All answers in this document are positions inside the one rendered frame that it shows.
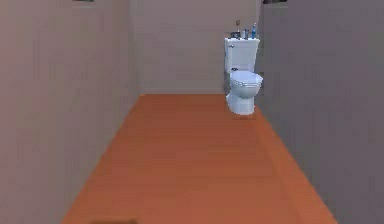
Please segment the white toilet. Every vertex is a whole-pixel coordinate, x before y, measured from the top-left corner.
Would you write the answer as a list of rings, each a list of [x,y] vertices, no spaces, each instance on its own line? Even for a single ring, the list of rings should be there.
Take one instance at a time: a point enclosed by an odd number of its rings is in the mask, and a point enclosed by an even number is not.
[[[263,78],[255,72],[258,45],[257,38],[226,38],[225,74],[229,84],[226,95],[231,112],[238,115],[251,115],[255,109],[255,97]]]

